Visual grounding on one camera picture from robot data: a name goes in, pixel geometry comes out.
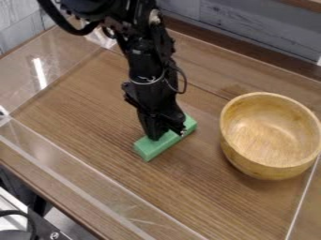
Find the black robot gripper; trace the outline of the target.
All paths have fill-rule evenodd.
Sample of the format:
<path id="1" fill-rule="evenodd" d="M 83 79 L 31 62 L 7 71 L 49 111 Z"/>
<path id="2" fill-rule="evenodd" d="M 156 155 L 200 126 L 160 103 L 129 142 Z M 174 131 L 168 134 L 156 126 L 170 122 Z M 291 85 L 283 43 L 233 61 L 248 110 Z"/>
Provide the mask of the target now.
<path id="1" fill-rule="evenodd" d="M 138 119 L 148 137 L 158 141 L 172 130 L 178 136 L 186 134 L 184 111 L 177 103 L 180 90 L 177 78 L 156 82 L 129 81 L 122 83 L 125 99 L 138 112 Z"/>

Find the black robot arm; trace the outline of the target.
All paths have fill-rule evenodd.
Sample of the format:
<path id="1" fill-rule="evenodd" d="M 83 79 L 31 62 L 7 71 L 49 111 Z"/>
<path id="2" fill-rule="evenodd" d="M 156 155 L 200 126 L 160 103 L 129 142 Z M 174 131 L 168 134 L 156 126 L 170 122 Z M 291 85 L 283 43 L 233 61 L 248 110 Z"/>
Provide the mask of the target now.
<path id="1" fill-rule="evenodd" d="M 99 23 L 117 40 L 129 61 L 130 79 L 122 83 L 125 100 L 137 109 L 148 137 L 157 141 L 168 132 L 184 135 L 186 116 L 176 97 L 185 76 L 173 59 L 172 38 L 156 0 L 62 0 L 77 18 Z"/>

